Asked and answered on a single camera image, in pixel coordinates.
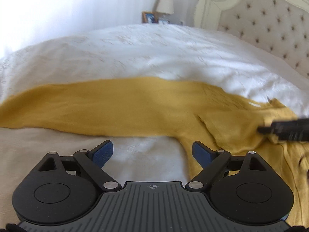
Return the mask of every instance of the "tufted headboard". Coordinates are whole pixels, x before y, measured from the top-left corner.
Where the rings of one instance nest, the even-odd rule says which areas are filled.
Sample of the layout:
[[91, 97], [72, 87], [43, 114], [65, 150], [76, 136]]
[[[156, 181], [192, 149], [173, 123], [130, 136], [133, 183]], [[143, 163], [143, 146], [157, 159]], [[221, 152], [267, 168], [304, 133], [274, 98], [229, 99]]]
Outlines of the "tufted headboard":
[[309, 0], [199, 0], [194, 26], [237, 36], [309, 78]]

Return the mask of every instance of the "curtain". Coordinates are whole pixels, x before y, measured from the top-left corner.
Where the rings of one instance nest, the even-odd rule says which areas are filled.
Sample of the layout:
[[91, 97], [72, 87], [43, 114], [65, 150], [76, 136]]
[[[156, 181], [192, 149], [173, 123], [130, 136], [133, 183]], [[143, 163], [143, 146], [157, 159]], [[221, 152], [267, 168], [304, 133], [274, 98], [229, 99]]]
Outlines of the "curtain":
[[0, 0], [0, 58], [52, 38], [136, 24], [156, 0]]

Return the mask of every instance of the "white lampshade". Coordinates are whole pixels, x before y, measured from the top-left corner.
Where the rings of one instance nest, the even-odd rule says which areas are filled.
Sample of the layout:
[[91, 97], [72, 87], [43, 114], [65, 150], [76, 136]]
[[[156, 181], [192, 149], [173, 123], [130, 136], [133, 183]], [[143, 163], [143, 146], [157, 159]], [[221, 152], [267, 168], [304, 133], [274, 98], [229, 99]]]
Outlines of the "white lampshade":
[[173, 0], [160, 0], [157, 12], [162, 14], [173, 14], [174, 13], [174, 2]]

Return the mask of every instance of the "ribbed surface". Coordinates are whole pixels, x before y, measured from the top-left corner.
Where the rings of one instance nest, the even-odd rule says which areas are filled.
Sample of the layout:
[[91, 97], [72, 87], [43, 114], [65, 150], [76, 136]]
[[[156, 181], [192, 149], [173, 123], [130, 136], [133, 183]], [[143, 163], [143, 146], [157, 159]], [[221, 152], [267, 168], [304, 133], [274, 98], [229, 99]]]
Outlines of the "ribbed surface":
[[282, 232], [285, 222], [245, 226], [217, 214], [202, 193], [184, 190], [179, 182], [127, 183], [105, 193], [83, 218], [60, 226], [21, 225], [28, 232]]

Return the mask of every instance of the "folded fabric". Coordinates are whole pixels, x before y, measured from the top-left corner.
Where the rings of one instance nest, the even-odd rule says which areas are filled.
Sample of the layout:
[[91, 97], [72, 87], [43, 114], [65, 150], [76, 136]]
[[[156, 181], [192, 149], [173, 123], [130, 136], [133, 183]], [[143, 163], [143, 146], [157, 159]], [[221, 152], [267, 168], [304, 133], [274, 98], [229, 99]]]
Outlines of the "folded fabric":
[[0, 105], [0, 127], [175, 137], [186, 150], [191, 177], [201, 171], [191, 154], [195, 140], [233, 155], [255, 150], [294, 193], [288, 223], [308, 227], [309, 186], [298, 160], [309, 145], [277, 143], [256, 132], [259, 125], [290, 119], [296, 119], [295, 114], [276, 99], [260, 104], [205, 83], [153, 77], [44, 85]]

